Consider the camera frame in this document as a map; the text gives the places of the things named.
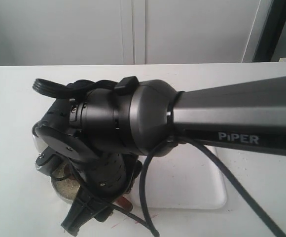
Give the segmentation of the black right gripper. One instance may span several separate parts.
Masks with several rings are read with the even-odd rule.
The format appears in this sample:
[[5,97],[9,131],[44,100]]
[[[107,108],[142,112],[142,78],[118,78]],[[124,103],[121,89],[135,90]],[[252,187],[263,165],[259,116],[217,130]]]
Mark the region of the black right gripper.
[[[47,147],[56,151],[94,193],[116,196],[130,186],[136,170],[137,156],[125,147],[128,118],[129,106],[116,101],[88,100],[73,105],[69,100],[55,100],[34,125],[34,137],[41,153]],[[93,217],[92,200],[80,187],[61,223],[70,235],[77,235]]]

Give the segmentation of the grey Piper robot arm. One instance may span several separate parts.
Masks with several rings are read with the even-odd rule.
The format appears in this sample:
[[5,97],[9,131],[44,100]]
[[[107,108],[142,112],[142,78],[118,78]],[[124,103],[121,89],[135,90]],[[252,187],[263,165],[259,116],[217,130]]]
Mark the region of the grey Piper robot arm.
[[154,157],[179,144],[204,153],[277,237],[285,233],[209,146],[286,156],[286,76],[195,91],[162,80],[36,79],[33,90],[54,103],[33,129],[46,149],[36,163],[52,176],[61,159],[79,182],[62,227],[76,236],[91,219],[118,210],[159,236],[146,203]]

